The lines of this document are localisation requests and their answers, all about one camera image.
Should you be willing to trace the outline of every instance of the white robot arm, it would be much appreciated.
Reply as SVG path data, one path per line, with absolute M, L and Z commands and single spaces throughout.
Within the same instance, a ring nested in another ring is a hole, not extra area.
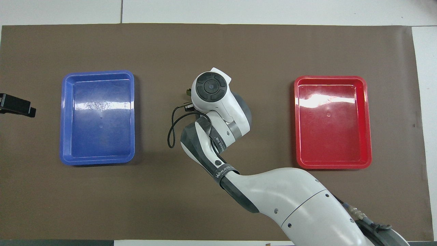
M 230 81 L 216 68 L 194 80 L 192 105 L 202 116 L 184 128 L 180 141 L 187 155 L 235 201 L 273 219 L 296 246 L 408 245 L 390 226 L 375 225 L 356 208 L 342 206 L 304 170 L 280 168 L 243 176 L 226 163 L 219 154 L 249 132 L 252 123 L 249 107 L 230 91 Z M 359 219 L 354 221 L 344 207 Z

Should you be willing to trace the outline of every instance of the red plastic tray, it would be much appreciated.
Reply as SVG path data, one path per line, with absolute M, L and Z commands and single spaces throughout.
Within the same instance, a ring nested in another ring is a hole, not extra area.
M 370 165 L 367 84 L 358 76 L 302 76 L 294 84 L 296 157 L 307 169 Z

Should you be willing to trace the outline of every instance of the brown mat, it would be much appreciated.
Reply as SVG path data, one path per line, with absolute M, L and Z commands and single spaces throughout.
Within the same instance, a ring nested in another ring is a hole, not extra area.
M 433 239 L 410 27 L 5 26 L 0 56 L 1 92 L 37 109 L 33 119 L 0 115 L 3 239 L 287 240 L 268 217 L 241 208 L 180 145 L 167 147 L 171 111 L 189 100 L 185 90 L 213 66 L 232 77 L 232 90 L 253 113 L 252 130 L 223 155 L 245 175 L 292 166 L 288 89 L 295 78 L 363 77 L 371 166 L 311 173 L 407 240 Z M 119 69 L 135 75 L 134 159 L 116 166 L 64 165 L 62 78 Z M 178 139 L 191 121 L 176 127 Z

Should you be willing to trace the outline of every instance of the tray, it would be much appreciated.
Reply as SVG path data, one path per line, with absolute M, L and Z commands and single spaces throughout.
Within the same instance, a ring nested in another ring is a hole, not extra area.
M 66 165 L 124 163 L 135 154 L 134 76 L 68 74 L 62 81 L 59 155 Z
M 296 157 L 307 169 L 363 169 L 372 160 L 366 81 L 303 76 L 294 84 Z

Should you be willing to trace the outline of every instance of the blue plastic tray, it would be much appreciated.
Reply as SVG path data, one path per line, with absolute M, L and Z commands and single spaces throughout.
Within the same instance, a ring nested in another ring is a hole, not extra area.
M 124 163 L 135 154 L 134 76 L 74 73 L 62 81 L 59 155 L 67 165 Z

